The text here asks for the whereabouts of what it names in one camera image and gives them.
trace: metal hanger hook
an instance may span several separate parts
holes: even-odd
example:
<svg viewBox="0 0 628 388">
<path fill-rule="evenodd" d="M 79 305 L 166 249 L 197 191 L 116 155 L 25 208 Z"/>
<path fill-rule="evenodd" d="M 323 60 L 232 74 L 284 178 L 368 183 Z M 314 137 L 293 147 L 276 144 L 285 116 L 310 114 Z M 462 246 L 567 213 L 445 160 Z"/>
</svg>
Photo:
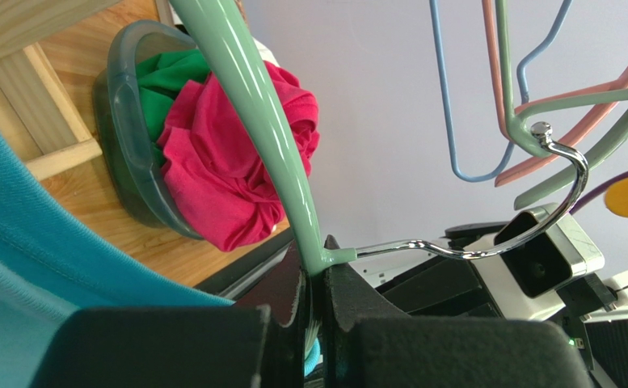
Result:
<svg viewBox="0 0 628 388">
<path fill-rule="evenodd" d="M 576 179 L 572 183 L 571 190 L 565 200 L 558 208 L 548 216 L 543 222 L 537 224 L 533 228 L 512 238 L 506 242 L 502 242 L 491 249 L 485 251 L 455 251 L 453 249 L 437 246 L 436 244 L 426 240 L 403 240 L 395 242 L 387 242 L 384 244 L 372 245 L 356 249 L 357 259 L 364 257 L 383 255 L 396 251 L 405 251 L 408 249 L 420 249 L 431 252 L 435 255 L 447 257 L 449 259 L 474 260 L 483 259 L 490 256 L 502 255 L 507 251 L 511 251 L 521 245 L 528 243 L 540 234 L 543 234 L 555 225 L 560 218 L 564 217 L 576 204 L 581 193 L 588 182 L 588 162 L 583 154 L 579 151 L 560 144 L 552 139 L 552 129 L 550 124 L 546 122 L 537 122 L 531 126 L 531 134 L 538 140 L 538 144 L 544 150 L 562 156 L 572 163 L 576 170 Z"/>
</svg>

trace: pink hanger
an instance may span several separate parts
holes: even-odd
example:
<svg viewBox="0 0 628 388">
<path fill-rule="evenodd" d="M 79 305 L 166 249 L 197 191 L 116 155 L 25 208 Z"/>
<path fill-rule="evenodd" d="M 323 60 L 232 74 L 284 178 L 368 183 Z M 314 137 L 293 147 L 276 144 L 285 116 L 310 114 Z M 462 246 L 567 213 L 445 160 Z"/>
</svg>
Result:
<svg viewBox="0 0 628 388">
<path fill-rule="evenodd" d="M 498 44 L 497 38 L 495 34 L 495 15 L 493 11 L 493 4 L 491 0 L 482 0 L 482 8 L 483 8 L 483 21 L 486 28 L 486 42 L 488 47 L 488 58 L 491 65 L 491 81 L 493 84 L 493 95 L 495 97 L 495 110 L 498 115 L 498 125 L 500 127 L 500 132 L 509 139 L 507 134 L 507 129 L 505 127 L 505 110 L 503 104 L 503 89 L 500 83 L 500 67 L 499 67 L 499 54 L 498 54 Z M 528 106 L 533 105 L 535 103 L 541 103 L 545 101 L 550 101 L 553 99 L 561 99 L 564 97 L 570 97 L 573 95 L 586 95 L 591 93 L 598 93 L 602 91 L 613 91 L 618 89 L 624 89 L 628 87 L 628 66 L 624 72 L 620 75 L 620 77 L 614 81 L 602 83 L 596 86 L 586 87 L 584 89 L 579 89 L 577 91 L 570 91 L 567 93 L 563 93 L 561 95 L 555 95 L 551 97 L 546 97 L 544 99 L 539 99 L 536 101 L 532 101 L 530 103 L 526 103 L 521 105 L 515 109 L 516 113 L 519 113 L 526 109 Z M 580 120 L 580 122 L 574 126 L 567 134 L 565 134 L 560 142 L 567 146 L 574 146 L 579 141 L 581 141 L 588 133 L 593 130 L 593 128 L 598 125 L 609 113 L 610 111 L 617 105 L 617 103 L 603 103 L 594 106 L 591 110 L 588 111 L 586 116 Z M 526 161 L 503 171 L 498 177 L 495 179 L 495 186 L 502 186 L 504 184 L 513 182 L 521 177 L 524 177 L 541 167 L 544 167 L 548 163 L 555 160 L 556 156 L 549 156 L 548 158 L 529 158 Z"/>
</svg>

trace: green cloth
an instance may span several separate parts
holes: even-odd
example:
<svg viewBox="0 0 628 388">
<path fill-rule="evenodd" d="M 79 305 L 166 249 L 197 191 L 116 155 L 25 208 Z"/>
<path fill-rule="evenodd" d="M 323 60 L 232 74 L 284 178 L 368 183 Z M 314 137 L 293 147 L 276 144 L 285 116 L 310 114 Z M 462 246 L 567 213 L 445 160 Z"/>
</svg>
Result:
<svg viewBox="0 0 628 388">
<path fill-rule="evenodd" d="M 166 160 L 156 141 L 179 91 L 190 79 L 204 83 L 210 72 L 204 55 L 197 49 L 161 53 L 137 65 L 141 111 L 159 166 Z"/>
</svg>

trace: turquoise fabric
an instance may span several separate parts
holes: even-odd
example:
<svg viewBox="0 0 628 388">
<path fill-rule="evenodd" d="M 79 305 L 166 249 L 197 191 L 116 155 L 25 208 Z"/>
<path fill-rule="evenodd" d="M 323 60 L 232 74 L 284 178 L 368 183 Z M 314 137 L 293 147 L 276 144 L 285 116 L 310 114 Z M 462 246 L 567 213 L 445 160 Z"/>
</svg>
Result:
<svg viewBox="0 0 628 388">
<path fill-rule="evenodd" d="M 92 306 L 229 306 L 117 250 L 67 213 L 0 136 L 0 387 L 28 386 L 57 328 Z M 318 345 L 307 369 L 318 361 Z"/>
</svg>

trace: plastic bowl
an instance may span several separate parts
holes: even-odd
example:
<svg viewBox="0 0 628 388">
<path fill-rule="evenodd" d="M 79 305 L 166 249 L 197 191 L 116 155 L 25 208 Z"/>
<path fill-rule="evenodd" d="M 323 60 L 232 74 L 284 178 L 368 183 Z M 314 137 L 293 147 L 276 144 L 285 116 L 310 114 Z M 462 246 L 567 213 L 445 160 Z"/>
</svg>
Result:
<svg viewBox="0 0 628 388">
<path fill-rule="evenodd" d="M 196 49 L 192 38 L 172 27 L 151 20 L 132 23 L 113 40 L 93 97 L 103 156 L 125 210 L 146 226 L 167 226 L 199 239 L 177 209 L 154 159 L 136 70 L 139 62 L 159 53 L 189 49 Z"/>
</svg>

